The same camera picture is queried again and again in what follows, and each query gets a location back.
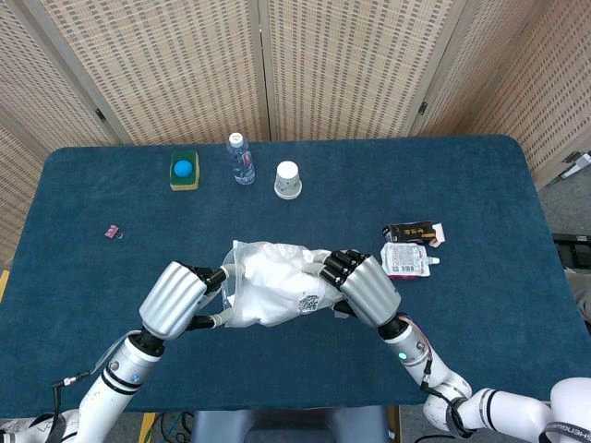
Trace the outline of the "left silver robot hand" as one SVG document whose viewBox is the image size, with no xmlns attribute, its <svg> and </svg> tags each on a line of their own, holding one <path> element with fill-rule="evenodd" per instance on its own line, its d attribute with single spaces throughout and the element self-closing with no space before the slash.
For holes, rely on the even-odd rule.
<svg viewBox="0 0 591 443">
<path fill-rule="evenodd" d="M 175 340 L 229 275 L 224 268 L 211 270 L 171 261 L 139 308 L 143 328 L 160 340 Z"/>
</svg>

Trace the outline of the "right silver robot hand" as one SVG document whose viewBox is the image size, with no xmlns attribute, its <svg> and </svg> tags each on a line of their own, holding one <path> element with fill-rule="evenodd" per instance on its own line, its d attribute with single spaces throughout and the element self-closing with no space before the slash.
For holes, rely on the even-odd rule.
<svg viewBox="0 0 591 443">
<path fill-rule="evenodd" d="M 401 295 L 373 256 L 353 249 L 332 251 L 320 260 L 319 275 L 344 295 L 365 324 L 378 328 L 397 314 Z"/>
</svg>

